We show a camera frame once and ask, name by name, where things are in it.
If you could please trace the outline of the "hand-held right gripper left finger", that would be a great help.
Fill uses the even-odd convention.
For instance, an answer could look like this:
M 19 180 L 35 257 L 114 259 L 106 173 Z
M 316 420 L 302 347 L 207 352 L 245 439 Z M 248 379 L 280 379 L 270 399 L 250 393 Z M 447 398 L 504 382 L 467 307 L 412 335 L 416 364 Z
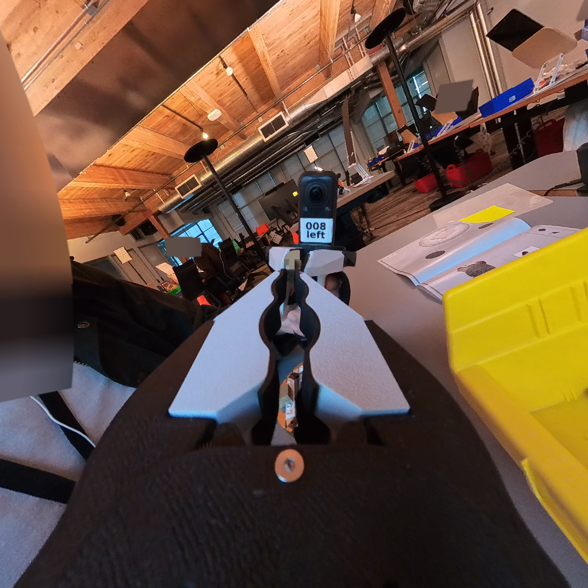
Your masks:
M 169 407 L 172 417 L 232 423 L 270 445 L 277 423 L 280 382 L 273 340 L 288 273 L 275 271 L 213 321 Z

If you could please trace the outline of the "black tablet on stand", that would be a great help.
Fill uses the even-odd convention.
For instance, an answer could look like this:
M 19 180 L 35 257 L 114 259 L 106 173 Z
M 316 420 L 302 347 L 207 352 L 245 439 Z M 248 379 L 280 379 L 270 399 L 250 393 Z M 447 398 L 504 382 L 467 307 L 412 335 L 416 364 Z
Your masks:
M 486 37 L 535 70 L 577 47 L 573 35 L 541 25 L 518 9 L 511 9 Z

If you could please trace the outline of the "yellow sticky note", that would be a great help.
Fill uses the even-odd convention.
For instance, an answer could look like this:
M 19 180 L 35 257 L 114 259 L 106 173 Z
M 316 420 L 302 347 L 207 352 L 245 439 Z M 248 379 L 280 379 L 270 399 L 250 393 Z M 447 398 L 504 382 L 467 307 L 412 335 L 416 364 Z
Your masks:
M 460 219 L 459 222 L 472 224 L 488 224 L 495 222 L 499 219 L 502 219 L 504 217 L 507 217 L 509 215 L 512 215 L 514 213 L 514 210 L 507 209 L 497 205 L 492 205 L 488 208 L 485 208 L 474 214 L 471 214 L 467 217 Z

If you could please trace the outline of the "yellow plastic bin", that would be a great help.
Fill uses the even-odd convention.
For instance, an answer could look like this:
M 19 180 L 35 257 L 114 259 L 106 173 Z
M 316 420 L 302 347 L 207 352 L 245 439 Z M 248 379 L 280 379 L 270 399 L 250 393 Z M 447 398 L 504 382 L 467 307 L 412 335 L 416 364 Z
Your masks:
M 443 297 L 458 389 L 587 561 L 587 229 Z

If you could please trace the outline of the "metal air duct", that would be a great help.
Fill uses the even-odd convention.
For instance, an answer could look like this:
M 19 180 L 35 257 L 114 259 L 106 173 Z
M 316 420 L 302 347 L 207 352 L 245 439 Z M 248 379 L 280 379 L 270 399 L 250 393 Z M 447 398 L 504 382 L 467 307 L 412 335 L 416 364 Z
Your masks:
M 396 52 L 401 55 L 405 52 L 412 51 L 425 42 L 436 38 L 446 29 L 465 19 L 471 10 L 455 12 L 447 15 L 434 25 L 431 25 L 423 32 L 416 35 L 411 40 L 401 42 L 400 39 L 394 40 Z M 282 125 L 272 134 L 265 136 L 262 128 L 257 133 L 249 137 L 241 145 L 230 151 L 222 159 L 214 163 L 214 168 L 218 174 L 229 172 L 256 155 L 266 145 L 272 143 L 278 136 L 283 135 L 286 131 L 293 129 L 304 122 L 310 115 L 320 108 L 324 107 L 331 99 L 334 99 L 344 90 L 348 89 L 351 84 L 360 79 L 366 72 L 371 70 L 375 65 L 382 62 L 389 55 L 387 47 L 368 54 L 360 59 L 357 63 L 351 65 L 336 77 L 332 77 L 317 92 L 311 95 L 305 102 L 299 103 L 296 107 L 291 108 L 287 113 L 278 113 L 270 122 L 278 121 Z

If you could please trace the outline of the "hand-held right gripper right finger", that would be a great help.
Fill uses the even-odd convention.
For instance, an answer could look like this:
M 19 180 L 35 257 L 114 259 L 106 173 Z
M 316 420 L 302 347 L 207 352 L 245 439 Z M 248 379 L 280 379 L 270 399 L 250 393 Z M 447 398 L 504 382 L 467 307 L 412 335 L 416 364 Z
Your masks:
M 326 445 L 349 422 L 409 413 L 363 317 L 301 272 L 295 295 L 306 341 L 295 400 L 297 444 Z

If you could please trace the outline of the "blue plastic bin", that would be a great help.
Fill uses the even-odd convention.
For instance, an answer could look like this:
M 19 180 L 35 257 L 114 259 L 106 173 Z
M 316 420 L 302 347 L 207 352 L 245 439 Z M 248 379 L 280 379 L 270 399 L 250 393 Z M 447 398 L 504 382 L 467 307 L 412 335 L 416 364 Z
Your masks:
M 533 88 L 534 81 L 531 77 L 520 84 L 509 88 L 479 107 L 482 117 L 485 118 L 509 108 L 516 102 L 532 94 Z

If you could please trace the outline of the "open instruction booklet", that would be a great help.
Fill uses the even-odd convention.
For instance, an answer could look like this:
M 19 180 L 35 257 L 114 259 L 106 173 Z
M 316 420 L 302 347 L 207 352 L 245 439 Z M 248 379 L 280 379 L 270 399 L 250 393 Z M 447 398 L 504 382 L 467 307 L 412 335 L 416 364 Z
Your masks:
M 441 301 L 448 290 L 579 231 L 548 224 L 531 227 L 518 217 L 487 223 L 451 222 L 379 263 Z

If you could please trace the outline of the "person's left hand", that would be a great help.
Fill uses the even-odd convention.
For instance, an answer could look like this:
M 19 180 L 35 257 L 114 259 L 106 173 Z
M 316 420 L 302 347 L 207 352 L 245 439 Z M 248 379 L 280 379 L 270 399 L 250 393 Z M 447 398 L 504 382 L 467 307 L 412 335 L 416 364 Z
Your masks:
M 342 279 L 339 274 L 327 275 L 324 280 L 324 288 L 332 293 L 336 298 L 339 298 Z M 300 329 L 300 309 L 298 307 L 290 310 L 285 318 L 282 320 L 281 328 L 277 334 L 293 334 L 304 338 L 305 335 Z

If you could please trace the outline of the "wooden top work table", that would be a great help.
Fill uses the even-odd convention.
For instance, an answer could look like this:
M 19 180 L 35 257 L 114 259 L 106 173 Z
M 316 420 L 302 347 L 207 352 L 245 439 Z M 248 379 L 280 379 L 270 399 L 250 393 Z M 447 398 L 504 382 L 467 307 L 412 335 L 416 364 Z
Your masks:
M 510 163 L 512 169 L 517 169 L 538 158 L 533 120 L 586 98 L 587 68 L 584 68 L 562 82 L 542 89 L 535 95 L 526 96 L 503 111 L 472 123 L 461 123 L 441 138 L 435 138 L 430 147 L 435 155 L 443 155 L 450 146 L 456 153 L 461 153 L 459 148 L 468 141 L 481 138 L 484 126 L 489 135 L 502 132 L 508 148 L 506 162 Z

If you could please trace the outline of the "black office chair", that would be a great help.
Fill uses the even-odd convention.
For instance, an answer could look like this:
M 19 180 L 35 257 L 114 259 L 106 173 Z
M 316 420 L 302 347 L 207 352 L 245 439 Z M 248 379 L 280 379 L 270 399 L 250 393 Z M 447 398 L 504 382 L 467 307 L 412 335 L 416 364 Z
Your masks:
M 246 283 L 250 270 L 228 242 L 222 249 L 202 243 L 201 249 L 200 256 L 189 258 L 173 269 L 182 296 L 201 305 L 231 305 L 233 298 L 240 296 L 237 291 Z

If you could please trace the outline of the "round toy brick model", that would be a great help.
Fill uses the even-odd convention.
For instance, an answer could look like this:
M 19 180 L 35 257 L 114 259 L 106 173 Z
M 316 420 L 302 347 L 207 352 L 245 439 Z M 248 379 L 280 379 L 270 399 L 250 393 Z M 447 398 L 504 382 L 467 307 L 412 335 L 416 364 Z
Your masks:
M 291 436 L 298 426 L 296 396 L 302 384 L 302 377 L 303 363 L 299 363 L 286 375 L 280 386 L 277 423 Z

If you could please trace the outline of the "tan toy brick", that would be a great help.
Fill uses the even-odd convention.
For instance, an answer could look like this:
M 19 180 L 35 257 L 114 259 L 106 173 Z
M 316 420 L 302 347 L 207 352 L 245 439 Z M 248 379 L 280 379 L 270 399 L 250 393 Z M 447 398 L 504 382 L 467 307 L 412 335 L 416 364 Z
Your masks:
M 302 249 L 290 249 L 283 258 L 283 268 L 287 272 L 288 281 L 293 282 L 296 271 L 302 267 L 302 261 L 304 260 L 304 251 Z

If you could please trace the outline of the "black monitor screen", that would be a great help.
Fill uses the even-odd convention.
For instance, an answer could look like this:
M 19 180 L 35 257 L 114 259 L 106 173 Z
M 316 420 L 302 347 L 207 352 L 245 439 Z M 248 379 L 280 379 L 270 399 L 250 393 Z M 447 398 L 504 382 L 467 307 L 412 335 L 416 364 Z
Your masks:
M 298 185 L 294 180 L 282 183 L 264 195 L 259 204 L 269 221 L 283 217 L 294 220 L 298 215 Z

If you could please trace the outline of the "clear plastic sheet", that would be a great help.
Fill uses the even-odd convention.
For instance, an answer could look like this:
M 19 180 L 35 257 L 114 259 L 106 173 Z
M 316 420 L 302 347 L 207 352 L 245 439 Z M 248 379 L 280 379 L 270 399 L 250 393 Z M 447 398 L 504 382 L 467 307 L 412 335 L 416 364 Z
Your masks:
M 437 228 L 443 228 L 492 205 L 514 210 L 514 214 L 507 217 L 516 217 L 550 205 L 552 202 L 549 198 L 533 194 L 507 183 L 483 194 L 475 195 L 470 199 L 460 200 L 454 203 L 453 206 L 434 213 L 433 217 Z

